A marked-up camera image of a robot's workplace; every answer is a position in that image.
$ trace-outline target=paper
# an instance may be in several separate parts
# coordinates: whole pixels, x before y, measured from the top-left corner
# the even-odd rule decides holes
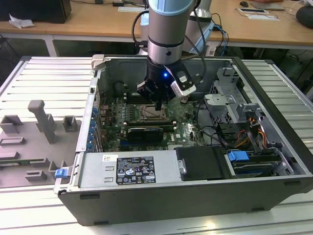
[[[35,26],[31,20],[20,20],[10,15],[9,23],[14,25],[16,28],[22,29],[22,27],[33,27]]]
[[[275,16],[256,15],[256,14],[255,15],[246,14],[246,16],[248,16],[248,18],[251,20],[279,21],[279,19],[277,19]]]
[[[142,12],[144,11],[145,8],[144,7],[128,7],[128,6],[120,6],[118,8],[118,11],[121,12]]]

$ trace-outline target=white cable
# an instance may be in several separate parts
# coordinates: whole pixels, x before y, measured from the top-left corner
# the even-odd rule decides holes
[[[290,8],[290,12],[292,11],[292,10],[294,10],[294,5],[296,5],[297,3],[300,3],[300,2],[305,2],[305,0],[300,0],[300,1],[296,1],[292,6],[291,6],[291,8]]]

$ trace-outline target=robotic arm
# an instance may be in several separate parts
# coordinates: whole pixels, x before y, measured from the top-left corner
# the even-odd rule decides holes
[[[181,61],[181,52],[190,13],[200,0],[149,0],[147,75],[137,92],[156,104],[196,90]]]

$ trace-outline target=metal case side panel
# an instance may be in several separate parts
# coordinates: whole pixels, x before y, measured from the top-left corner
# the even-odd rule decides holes
[[[298,193],[311,182],[311,179],[299,179],[194,187],[70,192],[62,193],[58,197],[79,224],[93,226],[267,211]]]

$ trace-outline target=blue plastic tab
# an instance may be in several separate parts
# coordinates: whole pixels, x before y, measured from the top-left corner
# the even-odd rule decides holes
[[[177,16],[187,11],[193,0],[149,0],[149,6],[163,16]]]
[[[66,179],[67,178],[68,169],[57,169],[55,171],[54,177],[56,179]]]
[[[245,151],[231,151],[228,153],[230,161],[249,161],[250,158]]]

